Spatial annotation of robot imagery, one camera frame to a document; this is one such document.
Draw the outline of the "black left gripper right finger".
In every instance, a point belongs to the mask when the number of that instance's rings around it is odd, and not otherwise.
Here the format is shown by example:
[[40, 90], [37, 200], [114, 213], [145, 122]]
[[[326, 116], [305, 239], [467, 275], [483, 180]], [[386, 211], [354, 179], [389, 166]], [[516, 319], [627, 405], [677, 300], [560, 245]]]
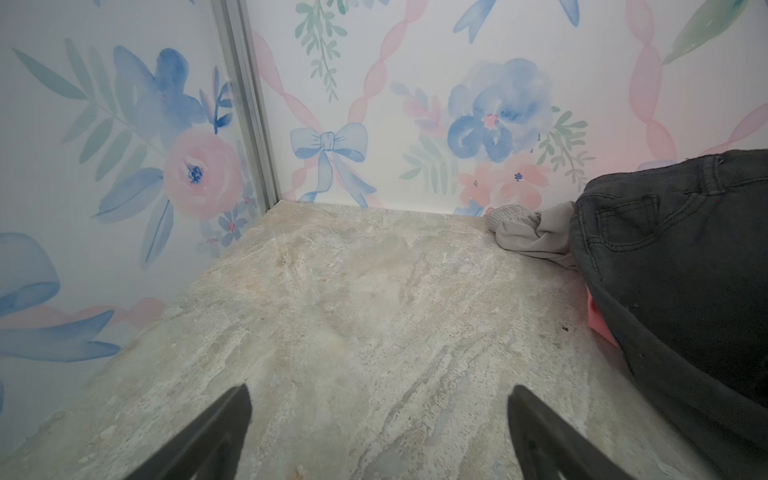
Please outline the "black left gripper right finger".
[[507, 419], [525, 479], [630, 477], [523, 385], [516, 385], [508, 397]]

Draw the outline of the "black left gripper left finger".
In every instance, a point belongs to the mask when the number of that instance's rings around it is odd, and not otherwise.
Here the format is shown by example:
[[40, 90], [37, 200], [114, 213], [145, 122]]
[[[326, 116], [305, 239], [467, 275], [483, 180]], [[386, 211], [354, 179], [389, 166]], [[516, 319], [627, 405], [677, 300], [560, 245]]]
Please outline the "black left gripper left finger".
[[251, 417], [247, 386], [232, 387], [127, 479], [233, 479]]

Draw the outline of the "pink patterned cloth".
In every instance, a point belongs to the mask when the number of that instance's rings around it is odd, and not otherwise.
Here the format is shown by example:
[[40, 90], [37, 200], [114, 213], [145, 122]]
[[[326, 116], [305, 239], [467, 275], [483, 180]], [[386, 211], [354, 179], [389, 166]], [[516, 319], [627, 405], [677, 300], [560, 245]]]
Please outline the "pink patterned cloth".
[[595, 333], [600, 335], [604, 340], [609, 342], [615, 348], [619, 348], [619, 344], [608, 328], [604, 317], [600, 312], [590, 291], [587, 291], [587, 323]]

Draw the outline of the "dark grey denim jeans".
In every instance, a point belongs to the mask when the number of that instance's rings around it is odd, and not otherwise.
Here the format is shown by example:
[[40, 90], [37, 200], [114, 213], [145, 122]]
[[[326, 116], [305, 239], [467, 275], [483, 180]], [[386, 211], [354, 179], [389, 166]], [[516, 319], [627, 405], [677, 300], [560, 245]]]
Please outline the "dark grey denim jeans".
[[646, 399], [723, 478], [765, 478], [766, 151], [600, 176], [569, 240]]

